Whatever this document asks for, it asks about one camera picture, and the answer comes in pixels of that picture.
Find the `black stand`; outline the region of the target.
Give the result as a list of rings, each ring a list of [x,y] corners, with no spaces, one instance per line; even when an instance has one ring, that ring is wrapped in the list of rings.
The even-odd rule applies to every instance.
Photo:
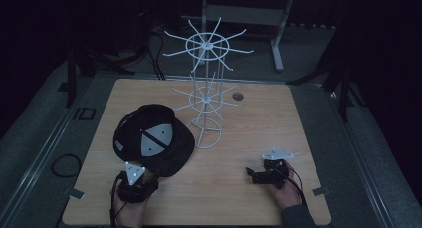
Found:
[[[337,87],[340,87],[338,112],[341,118],[348,122],[346,112],[349,93],[352,91],[350,82],[352,71],[356,68],[359,58],[356,26],[350,20],[344,19],[336,28],[316,68],[298,79],[287,81],[287,85],[302,85],[322,74],[327,74],[322,88],[325,92],[334,93]]]
[[[81,47],[80,49],[75,49],[74,47],[71,47],[67,51],[67,108],[72,105],[77,96],[76,67],[78,65],[78,61],[82,60],[82,56],[85,56],[87,58],[92,57],[96,60],[99,60],[101,63],[104,63],[106,66],[110,67],[112,70],[118,72],[119,74],[133,75],[133,72],[122,68],[117,63],[113,62],[111,59],[108,59],[106,56],[95,52],[89,47]]]

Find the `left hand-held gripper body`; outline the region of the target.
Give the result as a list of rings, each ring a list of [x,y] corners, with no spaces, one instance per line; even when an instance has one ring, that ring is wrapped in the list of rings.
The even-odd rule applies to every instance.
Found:
[[[146,168],[130,162],[125,164],[117,179],[120,181],[117,196],[124,202],[142,203],[150,197],[159,186],[155,175],[145,177]]]

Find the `person's right hand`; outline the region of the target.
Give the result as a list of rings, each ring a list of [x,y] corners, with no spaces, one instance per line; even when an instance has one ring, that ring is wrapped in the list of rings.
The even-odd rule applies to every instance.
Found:
[[[284,211],[289,207],[302,204],[301,195],[297,190],[297,184],[294,182],[293,168],[288,163],[286,163],[286,166],[289,170],[289,179],[282,188],[278,189],[273,184],[266,185],[266,189],[271,194],[281,211]]]

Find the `black baseball cap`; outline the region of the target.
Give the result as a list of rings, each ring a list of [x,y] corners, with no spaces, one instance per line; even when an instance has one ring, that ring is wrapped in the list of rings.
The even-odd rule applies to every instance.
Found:
[[[195,138],[172,108],[151,104],[120,121],[112,144],[122,161],[138,162],[160,177],[169,177],[189,160]]]

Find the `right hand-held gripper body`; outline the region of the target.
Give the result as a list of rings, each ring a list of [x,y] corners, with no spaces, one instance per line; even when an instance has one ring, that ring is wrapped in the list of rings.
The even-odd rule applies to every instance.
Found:
[[[290,152],[272,148],[261,156],[264,167],[263,174],[251,176],[251,179],[252,177],[262,177],[267,180],[267,184],[273,184],[278,189],[282,188],[285,181],[289,178],[286,159],[293,157],[294,155]]]

